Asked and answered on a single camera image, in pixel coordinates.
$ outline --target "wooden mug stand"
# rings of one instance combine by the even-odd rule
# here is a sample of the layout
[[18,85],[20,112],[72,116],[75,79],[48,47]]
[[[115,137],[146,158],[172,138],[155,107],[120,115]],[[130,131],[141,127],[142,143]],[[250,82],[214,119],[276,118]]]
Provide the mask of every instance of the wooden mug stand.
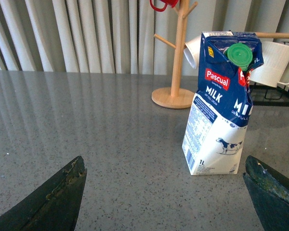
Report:
[[173,9],[178,14],[177,34],[175,45],[163,37],[155,34],[154,37],[175,49],[172,82],[169,88],[160,88],[152,92],[152,100],[163,107],[172,109],[189,108],[192,105],[194,92],[180,88],[183,50],[185,45],[187,17],[198,5],[197,2],[189,8],[189,0],[180,0],[179,8]]

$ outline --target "wooden base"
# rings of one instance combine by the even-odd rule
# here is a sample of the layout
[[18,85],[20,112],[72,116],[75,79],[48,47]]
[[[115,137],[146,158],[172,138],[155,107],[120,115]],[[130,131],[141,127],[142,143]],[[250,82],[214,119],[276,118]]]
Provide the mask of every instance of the wooden base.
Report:
[[172,109],[185,109],[192,105],[195,93],[186,89],[179,89],[179,95],[171,96],[171,88],[160,88],[152,92],[152,100],[162,106]]

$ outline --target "cow illustration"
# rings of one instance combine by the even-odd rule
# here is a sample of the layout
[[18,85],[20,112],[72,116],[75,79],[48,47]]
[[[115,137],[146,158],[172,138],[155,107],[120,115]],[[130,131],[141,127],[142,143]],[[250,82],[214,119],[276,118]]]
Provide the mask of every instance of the cow illustration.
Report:
[[216,140],[217,142],[221,143],[222,145],[222,148],[223,148],[223,152],[220,153],[220,154],[223,154],[223,155],[234,155],[236,154],[241,145],[242,145],[242,142],[239,142],[239,143],[227,143],[226,141],[224,141],[222,138],[218,138]]

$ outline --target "red mug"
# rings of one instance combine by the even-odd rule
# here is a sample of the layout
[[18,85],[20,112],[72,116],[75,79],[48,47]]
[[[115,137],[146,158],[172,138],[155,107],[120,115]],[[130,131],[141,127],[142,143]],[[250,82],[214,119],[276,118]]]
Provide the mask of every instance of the red mug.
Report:
[[165,6],[163,8],[157,8],[155,5],[153,5],[152,0],[150,0],[151,7],[158,12],[163,12],[167,8],[167,5],[170,5],[173,8],[175,7],[175,5],[178,3],[179,0],[161,0],[161,1],[165,3]]

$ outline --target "white mug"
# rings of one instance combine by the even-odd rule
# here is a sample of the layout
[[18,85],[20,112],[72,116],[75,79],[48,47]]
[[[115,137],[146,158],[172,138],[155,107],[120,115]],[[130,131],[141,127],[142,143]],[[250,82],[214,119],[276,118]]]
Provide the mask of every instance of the white mug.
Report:
[[262,49],[264,64],[250,73],[250,80],[276,88],[289,62],[289,46],[265,41]]
[[201,36],[197,36],[193,40],[185,43],[184,55],[192,68],[196,69],[199,66]]

